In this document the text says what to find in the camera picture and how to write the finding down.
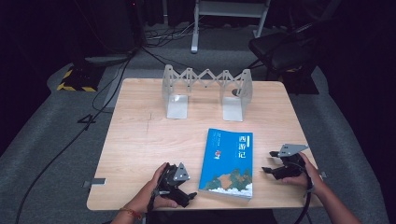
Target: book cover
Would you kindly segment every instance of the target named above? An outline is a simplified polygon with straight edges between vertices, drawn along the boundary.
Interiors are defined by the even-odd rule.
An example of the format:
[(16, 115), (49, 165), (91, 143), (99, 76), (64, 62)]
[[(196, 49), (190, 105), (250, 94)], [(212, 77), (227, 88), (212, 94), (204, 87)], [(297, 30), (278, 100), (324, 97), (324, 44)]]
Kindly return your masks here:
[(209, 129), (200, 191), (251, 199), (252, 170), (253, 133)]

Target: hand-mounted device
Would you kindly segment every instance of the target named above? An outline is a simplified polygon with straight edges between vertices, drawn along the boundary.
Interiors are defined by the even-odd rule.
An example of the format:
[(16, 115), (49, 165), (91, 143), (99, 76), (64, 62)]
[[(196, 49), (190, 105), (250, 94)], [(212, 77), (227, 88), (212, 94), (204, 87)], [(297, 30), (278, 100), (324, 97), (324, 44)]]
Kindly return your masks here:
[(306, 145), (285, 144), (280, 151), (271, 151), (272, 157), (278, 157), (282, 160), (284, 166), (271, 169), (262, 167), (265, 173), (272, 174), (275, 179), (283, 179), (288, 176), (298, 176), (305, 168), (305, 162), (298, 152), (307, 149)]
[(178, 188), (178, 186), (189, 179), (190, 176), (187, 174), (187, 170), (182, 162), (178, 167), (176, 165), (170, 165), (169, 163), (166, 163), (163, 174), (158, 180), (157, 188), (151, 193), (148, 211), (150, 212), (153, 209), (154, 199), (158, 195), (174, 200), (178, 205), (183, 207), (189, 205), (190, 200), (194, 199), (197, 193), (194, 192), (191, 194), (186, 194)]

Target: person's left hand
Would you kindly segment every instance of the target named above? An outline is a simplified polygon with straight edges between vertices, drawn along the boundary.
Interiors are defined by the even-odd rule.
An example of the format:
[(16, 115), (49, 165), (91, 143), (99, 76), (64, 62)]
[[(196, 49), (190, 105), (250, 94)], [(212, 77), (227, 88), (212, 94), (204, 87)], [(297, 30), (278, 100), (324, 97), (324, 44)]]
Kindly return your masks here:
[[(165, 169), (166, 162), (160, 166), (154, 173), (152, 179), (139, 192), (125, 204), (124, 207), (130, 208), (138, 213), (147, 213), (148, 204), (151, 198), (151, 192), (157, 187), (158, 179)], [(163, 198), (161, 196), (155, 197), (154, 209), (158, 207), (177, 207), (177, 203), (173, 200)]]

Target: wooden table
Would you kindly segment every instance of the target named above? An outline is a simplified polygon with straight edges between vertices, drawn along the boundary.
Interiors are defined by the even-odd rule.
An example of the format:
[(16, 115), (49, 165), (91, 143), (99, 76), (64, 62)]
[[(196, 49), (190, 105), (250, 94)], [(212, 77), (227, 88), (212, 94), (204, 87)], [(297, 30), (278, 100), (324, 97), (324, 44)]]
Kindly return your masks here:
[[(186, 208), (286, 208), (303, 207), (304, 189), (289, 186), (265, 174), (263, 166), (279, 164), (269, 155), (285, 143), (307, 144), (289, 96), (280, 82), (253, 82), (253, 98), (243, 122), (224, 121), (219, 86), (193, 86), (187, 119), (167, 119), (162, 98), (162, 80), (127, 78), (123, 81), (92, 186), (91, 210), (118, 210), (129, 202), (165, 161), (183, 162), (191, 180), (180, 186), (187, 194), (198, 192), (205, 142), (209, 128), (253, 132), (253, 198), (236, 203), (198, 192)], [(310, 149), (304, 151), (315, 164)], [(312, 197), (311, 205), (320, 205)]]

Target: expandable book stand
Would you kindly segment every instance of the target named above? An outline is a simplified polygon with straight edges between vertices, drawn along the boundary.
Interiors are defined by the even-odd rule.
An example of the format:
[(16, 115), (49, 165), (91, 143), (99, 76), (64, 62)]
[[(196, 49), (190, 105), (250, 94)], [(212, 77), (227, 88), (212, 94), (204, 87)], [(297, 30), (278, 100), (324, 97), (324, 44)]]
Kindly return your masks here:
[(169, 119), (186, 119), (189, 95), (176, 92), (176, 85), (182, 85), (191, 92), (192, 86), (201, 84), (207, 88), (213, 83), (219, 84), (219, 97), (222, 103), (223, 119), (243, 121), (245, 111), (253, 95), (253, 83), (249, 69), (245, 69), (237, 77), (233, 77), (228, 70), (215, 76), (209, 69), (197, 75), (191, 68), (178, 74), (172, 65), (166, 65), (163, 71), (163, 99), (166, 117)]

